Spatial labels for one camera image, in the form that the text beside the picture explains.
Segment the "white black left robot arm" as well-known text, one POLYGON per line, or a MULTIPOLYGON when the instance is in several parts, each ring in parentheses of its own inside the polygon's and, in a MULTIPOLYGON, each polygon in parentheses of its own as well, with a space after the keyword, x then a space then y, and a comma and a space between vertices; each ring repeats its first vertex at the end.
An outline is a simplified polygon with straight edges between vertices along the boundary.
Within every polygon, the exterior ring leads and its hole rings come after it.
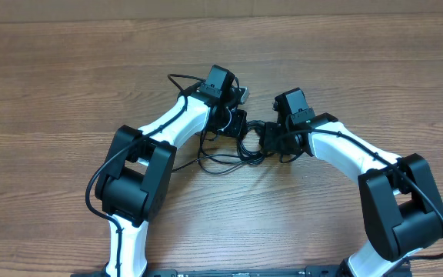
POLYGON ((110 258, 97 276, 143 276, 148 226, 161 209, 178 148, 198 132, 235 137, 244 121, 238 106, 248 89, 213 65, 207 78, 180 88, 175 105, 141 128, 123 125, 85 190, 90 212, 108 221, 110 258))

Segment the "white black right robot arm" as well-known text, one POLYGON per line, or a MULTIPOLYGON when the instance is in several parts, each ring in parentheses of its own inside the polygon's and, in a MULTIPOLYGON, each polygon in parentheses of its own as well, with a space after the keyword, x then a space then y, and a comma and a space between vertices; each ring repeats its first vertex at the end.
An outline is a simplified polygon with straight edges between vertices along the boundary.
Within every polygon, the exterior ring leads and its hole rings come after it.
POLYGON ((414 260, 443 259, 443 201, 422 156, 386 152, 333 115, 316 115, 300 88, 276 96, 273 109, 263 149, 314 156, 358 185, 367 242, 338 265, 306 267, 307 276, 410 276, 414 260))

